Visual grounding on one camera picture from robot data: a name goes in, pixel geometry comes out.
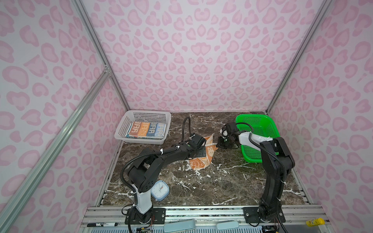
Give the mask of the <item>green plastic basket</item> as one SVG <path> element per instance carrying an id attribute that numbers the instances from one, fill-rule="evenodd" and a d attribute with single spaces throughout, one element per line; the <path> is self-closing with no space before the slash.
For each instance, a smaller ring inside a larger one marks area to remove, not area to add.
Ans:
<path id="1" fill-rule="evenodd" d="M 280 133 L 272 118 L 266 115 L 241 114 L 236 117 L 240 131 L 251 131 L 258 136 L 278 138 Z M 261 152 L 250 146 L 241 146 L 243 158 L 248 163 L 262 163 Z"/>

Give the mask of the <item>striped rabbit text towel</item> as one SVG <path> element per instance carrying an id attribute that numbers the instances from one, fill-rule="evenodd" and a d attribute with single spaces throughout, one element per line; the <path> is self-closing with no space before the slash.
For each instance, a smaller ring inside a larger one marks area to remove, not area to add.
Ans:
<path id="1" fill-rule="evenodd" d="M 127 130 L 125 137 L 161 140 L 165 136 L 166 129 L 166 123 L 135 121 Z"/>

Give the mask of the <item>white perforated plastic basket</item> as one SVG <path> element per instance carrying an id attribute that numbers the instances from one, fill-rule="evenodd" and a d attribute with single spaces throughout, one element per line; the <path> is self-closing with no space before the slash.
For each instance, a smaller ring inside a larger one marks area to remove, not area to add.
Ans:
<path id="1" fill-rule="evenodd" d="M 135 121 L 166 123 L 167 129 L 166 129 L 164 138 L 161 140 L 126 138 L 125 134 L 127 130 L 129 129 L 131 124 Z M 167 138 L 170 124 L 171 124 L 171 113 L 169 112 L 130 110 L 126 112 L 124 116 L 122 117 L 115 131 L 115 139 L 122 140 L 125 143 L 162 145 Z"/>

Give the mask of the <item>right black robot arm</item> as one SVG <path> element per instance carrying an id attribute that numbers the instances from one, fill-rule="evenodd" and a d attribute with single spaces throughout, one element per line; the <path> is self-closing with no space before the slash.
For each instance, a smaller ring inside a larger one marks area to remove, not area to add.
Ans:
<path id="1" fill-rule="evenodd" d="M 263 137 L 252 132 L 238 132 L 218 137 L 218 148 L 234 149 L 238 146 L 249 146 L 261 152 L 262 166 L 266 171 L 266 184 L 260 199 L 258 216 L 264 221 L 273 220 L 279 216 L 286 179 L 295 167 L 294 158 L 282 137 Z"/>

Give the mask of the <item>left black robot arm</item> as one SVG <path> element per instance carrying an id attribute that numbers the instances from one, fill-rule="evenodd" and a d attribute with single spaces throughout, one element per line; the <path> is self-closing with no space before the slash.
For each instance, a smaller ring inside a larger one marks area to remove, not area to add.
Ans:
<path id="1" fill-rule="evenodd" d="M 151 189 L 158 180 L 159 174 L 167 165 L 197 158 L 205 148 L 206 141 L 198 143 L 192 140 L 183 141 L 167 149 L 144 149 L 140 155 L 128 161 L 120 171 L 120 179 L 135 194 L 134 209 L 137 215 L 149 218 L 153 204 Z"/>

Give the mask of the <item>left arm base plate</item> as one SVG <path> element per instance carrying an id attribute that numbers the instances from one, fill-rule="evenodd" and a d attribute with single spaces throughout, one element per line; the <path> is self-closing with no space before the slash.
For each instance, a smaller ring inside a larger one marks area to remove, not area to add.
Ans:
<path id="1" fill-rule="evenodd" d="M 137 224 L 137 225 L 146 225 L 146 224 L 164 224 L 166 217 L 165 208 L 151 208 L 146 213 L 142 214 L 137 210 L 136 207 L 132 207 L 126 213 L 125 224 Z"/>

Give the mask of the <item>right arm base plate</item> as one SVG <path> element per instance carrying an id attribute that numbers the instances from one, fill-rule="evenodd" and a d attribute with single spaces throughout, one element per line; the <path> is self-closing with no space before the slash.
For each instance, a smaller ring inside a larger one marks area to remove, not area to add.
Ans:
<path id="1" fill-rule="evenodd" d="M 285 214 L 281 208 L 265 209 L 263 206 L 244 207 L 243 215 L 246 223 L 261 224 L 261 223 L 275 223 L 280 220 L 282 223 L 286 222 Z"/>

